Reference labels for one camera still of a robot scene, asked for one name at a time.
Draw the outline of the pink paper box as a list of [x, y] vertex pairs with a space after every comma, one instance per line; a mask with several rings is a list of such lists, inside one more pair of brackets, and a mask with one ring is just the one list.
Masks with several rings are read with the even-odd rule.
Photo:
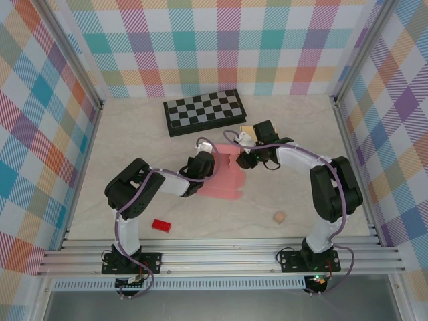
[[215, 168], [218, 173], [197, 191], [198, 196], [226, 200], [238, 200], [242, 197], [241, 188], [245, 184], [245, 172], [237, 164], [240, 148], [230, 144], [216, 144], [219, 156], [213, 152]]

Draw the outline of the black grey folding chessboard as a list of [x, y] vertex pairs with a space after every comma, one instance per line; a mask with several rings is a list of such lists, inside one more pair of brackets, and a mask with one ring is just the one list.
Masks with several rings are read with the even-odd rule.
[[247, 113], [236, 89], [163, 103], [170, 137], [246, 122]]

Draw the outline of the red toy brick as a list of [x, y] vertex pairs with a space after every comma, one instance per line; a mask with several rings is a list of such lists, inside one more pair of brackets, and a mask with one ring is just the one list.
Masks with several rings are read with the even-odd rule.
[[165, 232], [165, 233], [169, 233], [170, 230], [171, 230], [172, 225], [169, 222], [162, 221], [162, 220], [159, 220], [159, 219], [155, 219], [152, 222], [151, 227], [153, 229], [157, 230], [157, 231], [162, 231], [162, 232]]

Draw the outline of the left small circuit board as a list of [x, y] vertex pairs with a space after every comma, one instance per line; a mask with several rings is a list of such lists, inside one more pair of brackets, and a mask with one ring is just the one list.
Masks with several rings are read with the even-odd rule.
[[114, 286], [116, 288], [142, 288], [146, 278], [142, 276], [130, 276], [125, 278], [116, 278]]

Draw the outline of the small circuit board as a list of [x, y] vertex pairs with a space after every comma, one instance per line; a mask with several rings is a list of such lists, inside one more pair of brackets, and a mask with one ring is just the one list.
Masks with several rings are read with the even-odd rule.
[[114, 286], [116, 288], [142, 288], [146, 278], [142, 276], [130, 276], [125, 278], [116, 278]]
[[305, 277], [306, 287], [309, 288], [311, 286], [318, 286], [318, 285], [326, 284], [329, 279], [330, 279], [330, 276], [320, 275], [320, 274], [315, 274], [312, 276], [306, 276]]

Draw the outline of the right small circuit board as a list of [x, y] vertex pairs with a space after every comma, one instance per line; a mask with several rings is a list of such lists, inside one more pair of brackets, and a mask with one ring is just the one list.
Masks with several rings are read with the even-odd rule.
[[330, 276], [320, 275], [320, 274], [315, 274], [312, 276], [306, 276], [305, 277], [306, 287], [309, 288], [311, 286], [318, 286], [318, 285], [326, 284], [329, 279], [330, 279]]

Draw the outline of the right aluminium side rail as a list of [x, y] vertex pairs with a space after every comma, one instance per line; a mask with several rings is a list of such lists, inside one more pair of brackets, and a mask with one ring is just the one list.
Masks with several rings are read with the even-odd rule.
[[382, 237], [379, 235], [378, 227], [377, 227], [377, 219], [374, 216], [372, 212], [372, 203], [370, 200], [370, 197], [368, 195], [368, 191], [366, 189], [365, 181], [362, 175], [362, 169], [358, 162], [357, 154], [353, 148], [352, 140], [350, 136], [350, 132], [348, 128], [346, 127], [346, 122], [344, 121], [343, 115], [341, 113], [340, 104], [336, 102], [334, 99], [334, 96], [330, 97], [330, 102], [332, 105], [332, 109], [337, 121], [338, 129], [340, 131], [340, 135], [342, 137], [342, 141], [344, 143], [344, 148], [346, 151], [346, 154], [348, 156], [348, 159], [352, 165], [352, 168], [355, 173], [355, 177], [357, 179], [357, 182], [359, 184], [360, 190], [362, 192], [363, 196], [363, 204], [362, 208], [364, 210], [364, 214], [366, 216], [366, 220], [368, 223], [368, 228], [370, 232], [374, 233], [374, 236], [378, 238], [379, 244], [383, 245]]

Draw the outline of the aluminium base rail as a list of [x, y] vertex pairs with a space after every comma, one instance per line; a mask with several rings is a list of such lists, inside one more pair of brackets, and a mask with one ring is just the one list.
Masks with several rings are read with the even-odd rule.
[[[267, 239], [145, 239], [147, 252], [163, 255], [161, 276], [264, 276], [280, 274], [276, 253], [284, 247], [298, 250], [298, 238]], [[40, 277], [90, 277], [101, 274], [101, 255], [110, 240], [65, 240], [59, 251], [45, 254]], [[398, 249], [383, 247], [375, 236], [338, 237], [336, 250], [341, 274], [400, 274], [405, 264]]]

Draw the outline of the right aluminium frame post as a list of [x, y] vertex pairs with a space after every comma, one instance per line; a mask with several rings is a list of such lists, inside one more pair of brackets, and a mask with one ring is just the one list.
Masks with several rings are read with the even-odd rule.
[[364, 25], [361, 28], [361, 32], [358, 34], [358, 38], [354, 43], [354, 48], [330, 96], [336, 108], [339, 107], [340, 103], [351, 89], [357, 74], [361, 71], [366, 59], [374, 49], [375, 44], [399, 4], [399, 1], [400, 0], [374, 1], [369, 15], [367, 18], [364, 18]]

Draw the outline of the aluminium frame post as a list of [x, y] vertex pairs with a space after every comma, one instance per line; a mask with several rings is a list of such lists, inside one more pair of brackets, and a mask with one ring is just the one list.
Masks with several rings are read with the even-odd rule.
[[399, 4], [399, 1], [400, 0], [374, 1], [369, 15], [367, 18], [364, 18], [364, 25], [361, 28], [361, 32], [358, 34], [358, 38], [354, 43], [354, 48], [330, 96], [336, 108], [339, 107], [340, 103], [351, 89], [357, 74], [361, 71], [366, 59], [374, 49], [375, 44]]
[[47, 25], [47, 28], [52, 34], [57, 46], [63, 53], [66, 61], [70, 64], [71, 69], [81, 83], [85, 93], [87, 93], [91, 102], [97, 107], [97, 110], [101, 110], [104, 101], [97, 93], [95, 86], [84, 69], [61, 24], [56, 18], [54, 11], [49, 6], [49, 3], [47, 0], [31, 0], [31, 3], [43, 19], [43, 22]]

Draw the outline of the left aluminium frame post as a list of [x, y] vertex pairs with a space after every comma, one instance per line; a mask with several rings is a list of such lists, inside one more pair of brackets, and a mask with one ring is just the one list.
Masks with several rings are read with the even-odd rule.
[[49, 6], [49, 3], [47, 0], [31, 0], [31, 3], [43, 19], [43, 22], [47, 25], [47, 28], [52, 34], [57, 46], [63, 53], [66, 61], [70, 64], [71, 69], [81, 83], [85, 93], [87, 93], [91, 102], [97, 107], [97, 110], [101, 110], [104, 101], [97, 93], [95, 86], [84, 69], [61, 24], [56, 18], [54, 11]]

